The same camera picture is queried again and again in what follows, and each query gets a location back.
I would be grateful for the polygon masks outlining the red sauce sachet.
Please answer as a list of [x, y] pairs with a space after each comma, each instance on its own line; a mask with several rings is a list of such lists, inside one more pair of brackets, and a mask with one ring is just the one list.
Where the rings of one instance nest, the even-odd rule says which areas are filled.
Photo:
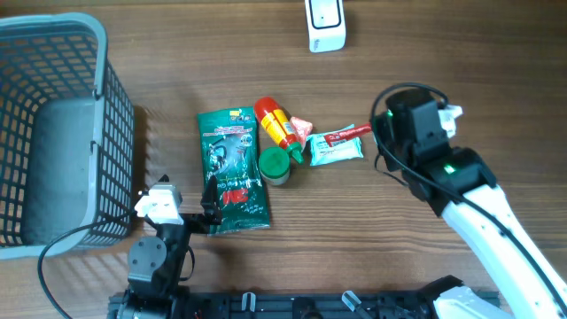
[[372, 127], [370, 123], [366, 123], [358, 127], [345, 128], [337, 132], [326, 134], [323, 136], [323, 138], [329, 147], [334, 147], [346, 141], [355, 139], [356, 137], [366, 135], [371, 131]]

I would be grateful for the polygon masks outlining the mint wet wipes pack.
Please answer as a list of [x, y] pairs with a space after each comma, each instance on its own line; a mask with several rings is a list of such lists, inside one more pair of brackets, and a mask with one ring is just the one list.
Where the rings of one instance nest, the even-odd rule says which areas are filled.
[[330, 147], [324, 139], [325, 135], [327, 133], [312, 134], [307, 137], [311, 152], [310, 165], [312, 167], [363, 157], [361, 139], [359, 137]]

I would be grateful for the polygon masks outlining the red chili sauce bottle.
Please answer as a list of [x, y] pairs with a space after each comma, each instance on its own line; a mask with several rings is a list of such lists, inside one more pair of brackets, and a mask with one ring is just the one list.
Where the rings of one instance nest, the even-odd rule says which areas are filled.
[[303, 164], [301, 143], [280, 105], [272, 97], [262, 97], [254, 104], [253, 111], [270, 138], [298, 164]]

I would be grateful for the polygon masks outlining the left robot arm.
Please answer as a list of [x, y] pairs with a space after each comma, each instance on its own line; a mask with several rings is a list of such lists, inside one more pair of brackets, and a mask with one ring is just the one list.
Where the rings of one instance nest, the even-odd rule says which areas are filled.
[[181, 214], [181, 192], [163, 175], [145, 191], [139, 192], [136, 215], [156, 230], [140, 237], [128, 253], [128, 288], [109, 299], [109, 318], [192, 318], [190, 290], [180, 286], [183, 264], [190, 248], [190, 236], [207, 234], [221, 224], [218, 182], [212, 176], [200, 200], [204, 212]]

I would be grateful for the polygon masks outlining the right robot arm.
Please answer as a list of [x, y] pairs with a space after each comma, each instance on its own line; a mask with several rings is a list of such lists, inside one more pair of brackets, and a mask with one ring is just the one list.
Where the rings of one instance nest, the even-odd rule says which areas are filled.
[[431, 86], [394, 84], [376, 97], [369, 124], [389, 171], [469, 246], [516, 317], [564, 318], [566, 283], [515, 217], [492, 170], [450, 144], [459, 105]]

